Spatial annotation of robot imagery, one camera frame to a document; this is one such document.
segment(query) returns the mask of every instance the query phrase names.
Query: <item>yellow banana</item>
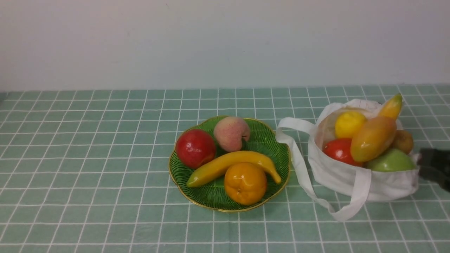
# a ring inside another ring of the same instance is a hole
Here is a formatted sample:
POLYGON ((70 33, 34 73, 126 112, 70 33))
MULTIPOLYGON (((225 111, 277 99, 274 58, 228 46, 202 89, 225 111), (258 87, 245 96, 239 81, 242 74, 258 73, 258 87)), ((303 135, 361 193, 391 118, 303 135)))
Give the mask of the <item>yellow banana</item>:
POLYGON ((378 116, 390 117, 396 120, 403 105, 403 97, 397 94, 383 104, 378 116))
POLYGON ((275 183, 281 183, 281 177, 275 169, 272 160, 254 151, 235 151, 226 153, 196 169, 188 179, 188 187, 200 187, 214 179, 225 175, 228 168, 235 163, 248 162, 259 165, 264 172, 269 174, 275 183))

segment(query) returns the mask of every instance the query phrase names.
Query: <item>artificial fruit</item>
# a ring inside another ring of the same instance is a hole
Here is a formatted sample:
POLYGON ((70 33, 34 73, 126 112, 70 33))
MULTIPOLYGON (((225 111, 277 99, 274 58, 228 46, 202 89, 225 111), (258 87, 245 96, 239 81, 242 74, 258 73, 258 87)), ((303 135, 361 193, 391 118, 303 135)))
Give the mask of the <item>artificial fruit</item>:
POLYGON ((276 171, 274 162, 269 157, 255 151, 236 151, 219 156, 196 169, 191 174, 186 185, 188 187, 205 185, 223 176, 230 166, 243 162, 258 165, 261 170, 272 177, 276 184, 281 183, 281 177, 276 171))
POLYGON ((391 117, 369 119, 351 140, 350 153, 356 162, 375 159, 394 141, 397 124, 391 117))
POLYGON ((397 129, 391 148, 399 149, 405 154, 411 153, 414 148, 414 139, 412 134, 406 130, 397 129))
POLYGON ((197 169, 214 159, 216 144, 212 136, 204 130, 192 129, 178 138, 175 152, 184 165, 197 169))
POLYGON ((355 162, 350 154, 351 139, 350 138, 340 138, 328 142, 324 148, 323 152, 325 155, 331 157, 334 160, 346 163, 352 166, 361 167, 363 163, 355 162))
POLYGON ((398 172, 413 170, 416 165, 403 151, 389 149, 374 160, 367 162, 366 167, 376 172, 398 172))
POLYGON ((250 127, 244 119, 228 116, 216 124, 214 137, 226 152, 239 151, 242 148, 243 140, 250 139, 250 127))
POLYGON ((358 111, 343 112, 334 124, 334 135, 337 139, 353 138, 366 121, 366 117, 358 111))
POLYGON ((397 120, 402 106, 403 97, 400 93, 396 94, 382 105, 381 110, 378 112, 378 116, 390 117, 397 120))
POLYGON ((253 205, 261 200, 267 190, 267 178, 258 165, 236 163, 228 168, 224 189, 230 199, 241 205, 253 205))

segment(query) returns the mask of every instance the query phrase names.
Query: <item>tote bag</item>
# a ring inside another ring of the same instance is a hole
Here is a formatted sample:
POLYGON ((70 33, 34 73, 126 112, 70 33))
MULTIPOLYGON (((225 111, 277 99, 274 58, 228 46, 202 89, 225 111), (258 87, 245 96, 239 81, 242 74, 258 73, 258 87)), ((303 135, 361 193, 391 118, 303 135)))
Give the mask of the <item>tote bag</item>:
MULTIPOLYGON (((328 209, 337 221, 346 221, 355 216, 364 203, 391 201, 406 197, 419 187, 419 168, 400 172, 375 172, 362 167, 355 167, 336 161, 322 152, 324 143, 334 138, 334 123, 342 112, 359 110, 367 118, 375 117, 381 109, 375 101, 354 99, 348 103, 332 103, 325 107, 316 124, 309 121, 286 117, 279 122, 275 138, 279 143, 288 145, 293 167, 300 186, 308 196, 328 209), (351 197, 350 203, 335 211, 325 199, 319 199, 314 193, 306 163, 295 140, 286 135, 283 129, 294 129, 309 134, 308 162, 314 179, 321 185, 351 197)), ((397 129, 403 129, 399 120, 397 129)), ((410 155, 417 162, 418 155, 410 155)))

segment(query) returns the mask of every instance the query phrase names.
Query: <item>bag handle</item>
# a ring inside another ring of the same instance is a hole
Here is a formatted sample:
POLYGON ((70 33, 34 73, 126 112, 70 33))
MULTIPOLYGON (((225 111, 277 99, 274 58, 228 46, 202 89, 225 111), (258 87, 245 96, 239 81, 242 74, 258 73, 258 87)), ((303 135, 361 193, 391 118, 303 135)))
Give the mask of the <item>bag handle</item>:
POLYGON ((277 126, 275 139, 279 143, 287 144, 291 150, 292 163, 295 173, 297 175, 298 183, 306 191, 306 194, 321 206, 328 209, 328 212, 337 221, 346 221, 355 216, 363 207, 367 200, 370 190, 370 182, 372 180, 372 172, 370 170, 357 170, 355 184, 351 194, 350 203, 335 211, 332 205, 325 199, 319 199, 312 187, 311 180, 306 168, 305 160, 301 154, 295 140, 283 133, 282 128, 291 128, 297 131, 302 131, 309 135, 315 135, 317 127, 309 121, 287 117, 283 118, 277 126))

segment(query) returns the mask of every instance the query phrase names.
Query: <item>plate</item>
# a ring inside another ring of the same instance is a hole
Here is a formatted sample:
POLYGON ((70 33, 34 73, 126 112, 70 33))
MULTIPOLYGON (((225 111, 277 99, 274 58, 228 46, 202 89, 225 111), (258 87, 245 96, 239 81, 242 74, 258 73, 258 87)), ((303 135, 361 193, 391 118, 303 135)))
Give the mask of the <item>plate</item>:
MULTIPOLYGON (((207 119, 203 123, 188 130, 202 129, 214 138, 214 127, 225 117, 227 116, 217 116, 207 119)), ((244 118, 244 120, 250 127, 250 139, 243 145, 241 150, 259 152, 271 158, 282 179, 281 183, 276 184, 272 177, 267 175, 267 190, 263 198, 251 206, 244 206, 230 199, 225 193, 223 176, 201 187, 190 188, 186 186, 186 182, 194 170, 185 166, 174 150, 169 159, 170 177, 183 196, 192 203, 203 208, 222 212, 244 212, 263 205, 279 194, 287 185, 291 173, 289 147, 286 144, 278 143, 275 140, 275 132, 265 123, 254 118, 244 118)), ((216 147, 216 157, 226 153, 219 147, 217 142, 216 147)))

